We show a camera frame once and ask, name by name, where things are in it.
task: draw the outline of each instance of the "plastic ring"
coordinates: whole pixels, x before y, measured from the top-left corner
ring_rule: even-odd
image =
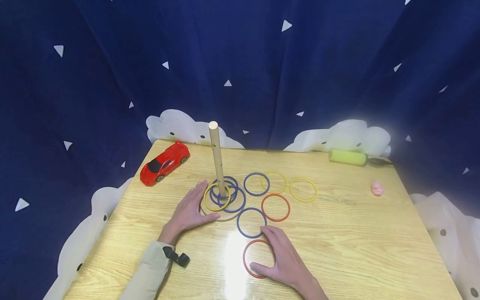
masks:
[[[204,204],[205,204],[205,207],[206,207],[208,210],[213,211],[213,212],[219,212],[219,211],[221,211],[222,209],[227,208],[227,206],[230,204],[230,199],[231,199],[231,197],[232,197],[232,194],[230,193],[230,189],[228,189],[228,199],[227,199],[227,203],[226,203],[224,206],[221,206],[221,207],[218,208],[218,209],[217,209],[217,208],[212,209],[212,208],[208,207],[207,201],[205,201],[205,198],[206,198],[206,196],[207,196],[207,191],[208,191],[209,189],[213,188],[213,187],[216,186],[216,185],[218,185],[218,182],[215,182],[214,184],[209,185],[208,188],[207,188],[207,189],[205,190],[205,192],[204,192]]]
[[[259,234],[257,234],[256,236],[250,236],[250,235],[246,235],[241,229],[240,229],[240,216],[241,214],[243,214],[244,212],[246,212],[247,210],[256,210],[257,212],[259,212],[263,217],[264,217],[264,220],[265,220],[265,226],[267,226],[267,218],[265,217],[265,215],[262,213],[262,211],[258,208],[255,208],[255,207],[248,207],[248,208],[245,208],[244,210],[242,210],[240,213],[239,213],[239,216],[237,217],[237,228],[239,229],[240,233],[246,237],[246,238],[249,238],[249,239],[256,239],[256,238],[259,238],[262,233],[260,232]]]
[[[248,179],[248,177],[250,177],[250,176],[252,176],[252,175],[260,175],[260,176],[265,177],[265,179],[267,180],[268,186],[267,186],[267,188],[265,189],[264,192],[262,192],[262,193],[260,193],[260,194],[254,194],[254,193],[249,192],[249,191],[247,190],[247,186],[246,186],[247,179]],[[268,192],[268,190],[270,189],[270,180],[268,180],[268,177],[267,177],[265,174],[263,174],[263,173],[259,173],[259,172],[250,173],[250,174],[248,174],[247,177],[245,177],[245,179],[243,180],[243,188],[245,189],[245,191],[246,191],[247,193],[249,193],[249,194],[252,195],[252,196],[263,196],[263,195],[265,195],[265,194]]]
[[[230,186],[228,186],[228,187],[225,186],[227,189],[228,189],[228,188],[231,188],[231,187],[232,187],[232,188],[237,188],[237,187],[238,187],[238,186],[236,186],[233,182],[231,182],[231,181],[229,181],[229,180],[225,180],[225,182],[230,183]],[[219,207],[220,207],[220,206],[223,206],[224,204],[220,203],[220,201],[218,201],[218,202],[215,201],[215,199],[213,198],[213,195],[215,195],[215,197],[217,198],[217,200],[223,199],[222,196],[220,196],[220,195],[218,195],[218,194],[215,194],[215,193],[213,192],[213,189],[210,189],[210,199],[212,199],[213,203],[215,203],[215,204],[218,205]],[[234,190],[233,193],[232,193],[232,199],[230,200],[230,203],[234,202],[236,198],[237,198],[237,190]]]
[[[267,243],[265,240],[252,240],[251,242],[249,242],[247,244],[247,246],[245,246],[245,249],[243,250],[243,265],[245,266],[245,270],[247,270],[248,274],[250,274],[253,277],[258,278],[258,279],[264,279],[264,278],[266,278],[265,276],[257,275],[257,274],[254,274],[252,271],[250,271],[250,269],[247,266],[247,263],[245,262],[245,254],[247,253],[248,247],[250,247],[250,245],[252,245],[253,243],[258,243],[258,242],[265,243],[270,248],[272,248],[272,246],[270,246],[270,244]]]
[[[283,181],[285,182],[285,187],[283,188],[283,190],[281,190],[281,191],[279,191],[279,192],[272,192],[272,191],[268,191],[268,192],[269,192],[270,194],[281,194],[281,193],[283,193],[283,192],[287,189],[287,186],[288,186],[287,179],[285,178],[285,176],[283,176],[282,174],[278,173],[277,171],[269,171],[269,172],[266,172],[265,175],[268,175],[268,174],[271,174],[271,173],[280,175],[280,176],[283,178]],[[260,185],[262,186],[262,188],[265,189],[265,187],[264,187],[264,178],[263,178],[263,177],[260,178]]]
[[[287,213],[287,215],[286,215],[285,217],[283,217],[283,218],[281,218],[281,219],[273,219],[273,218],[269,217],[269,216],[267,215],[267,213],[265,212],[265,210],[264,210],[264,202],[265,202],[265,200],[266,200],[268,197],[272,197],[272,196],[280,197],[280,198],[282,198],[283,200],[285,200],[285,202],[287,203],[287,205],[288,205],[288,213]],[[265,217],[267,217],[270,221],[274,221],[274,222],[285,221],[285,220],[288,218],[288,216],[290,215],[290,203],[288,202],[288,200],[287,200],[284,196],[282,196],[282,195],[280,195],[280,194],[270,194],[270,195],[265,196],[264,199],[262,200],[262,212],[263,212],[263,214],[265,215]]]
[[[309,182],[309,183],[313,186],[313,188],[315,189],[315,196],[313,196],[312,199],[302,200],[302,199],[300,199],[299,197],[297,197],[297,196],[295,196],[295,195],[293,194],[292,185],[293,185],[294,182],[299,181],[299,180],[305,180],[306,182]],[[297,199],[298,201],[303,202],[303,203],[312,202],[313,200],[315,200],[315,199],[317,198],[317,195],[318,195],[317,188],[315,187],[315,185],[313,184],[313,182],[312,182],[311,180],[309,180],[309,179],[306,179],[306,178],[295,178],[295,179],[291,182],[291,184],[290,184],[290,193],[292,194],[293,198],[295,198],[295,199]]]
[[[233,180],[233,182],[235,183],[235,185],[236,185],[236,186],[239,186],[239,182],[238,182],[235,178],[233,178],[233,177],[231,177],[231,176],[224,176],[223,178],[227,178],[227,179]],[[215,192],[213,192],[213,195],[214,195],[215,198],[217,198],[217,199],[218,199],[218,198],[220,198],[220,199],[227,199],[227,197],[222,197],[222,196],[220,196],[220,195],[217,195],[217,194],[215,194]],[[237,196],[237,190],[235,190],[235,191],[233,192],[233,194],[232,194],[232,197],[235,197],[235,196]]]
[[[234,185],[230,185],[229,188],[238,189],[238,190],[243,194],[243,204],[242,204],[239,208],[237,208],[236,210],[228,210],[228,209],[224,209],[224,210],[223,210],[223,211],[226,212],[226,213],[231,213],[231,214],[233,214],[233,213],[236,213],[237,211],[239,211],[239,210],[241,210],[241,209],[243,209],[243,208],[245,207],[245,205],[247,204],[247,196],[245,195],[245,192],[242,191],[242,189],[239,188],[239,187],[236,187],[236,186],[234,186]]]

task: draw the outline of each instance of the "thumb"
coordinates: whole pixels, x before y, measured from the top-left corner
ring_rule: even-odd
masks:
[[[213,221],[217,220],[218,218],[220,218],[220,214],[219,213],[213,213],[213,214],[203,216],[202,217],[202,222],[203,223],[213,222]]]
[[[258,274],[267,276],[268,278],[273,276],[273,268],[269,268],[263,264],[251,263],[250,268]]]

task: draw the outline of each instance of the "yellow foam roller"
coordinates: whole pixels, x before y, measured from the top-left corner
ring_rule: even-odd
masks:
[[[328,154],[330,161],[337,161],[346,164],[363,166],[367,163],[367,155],[365,153],[351,152],[340,149],[332,149]]]

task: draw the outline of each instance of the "black dot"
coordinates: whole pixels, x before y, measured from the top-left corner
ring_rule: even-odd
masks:
[[[478,298],[478,297],[479,297],[479,293],[478,293],[477,290],[474,289],[474,288],[471,288],[471,289],[470,289],[470,294],[472,294],[472,296],[475,297],[475,298]]]

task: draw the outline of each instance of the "pink pig toy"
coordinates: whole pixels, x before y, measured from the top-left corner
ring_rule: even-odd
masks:
[[[374,194],[377,197],[380,197],[384,193],[384,187],[378,182],[375,181],[370,185],[370,188],[372,189],[372,194]]]

